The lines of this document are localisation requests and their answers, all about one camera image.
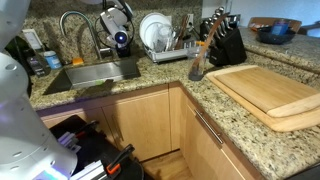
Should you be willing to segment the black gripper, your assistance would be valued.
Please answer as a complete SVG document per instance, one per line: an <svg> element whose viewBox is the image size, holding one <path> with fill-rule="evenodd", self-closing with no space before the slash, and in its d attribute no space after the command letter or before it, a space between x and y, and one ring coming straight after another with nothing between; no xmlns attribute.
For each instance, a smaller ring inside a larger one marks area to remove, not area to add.
<svg viewBox="0 0 320 180"><path fill-rule="evenodd" d="M118 54L119 58L129 57L131 55L131 51L130 51L130 47L129 46L117 45L116 46L116 51L117 51L117 54Z"/></svg>

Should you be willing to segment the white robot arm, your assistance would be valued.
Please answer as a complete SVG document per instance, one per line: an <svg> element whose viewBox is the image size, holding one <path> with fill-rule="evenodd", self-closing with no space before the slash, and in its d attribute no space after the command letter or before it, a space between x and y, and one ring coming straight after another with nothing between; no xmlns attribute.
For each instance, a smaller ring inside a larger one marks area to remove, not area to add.
<svg viewBox="0 0 320 180"><path fill-rule="evenodd" d="M104 178L101 161L77 168L78 158L60 144L29 101L28 75L0 53L0 180L91 180Z"/></svg>

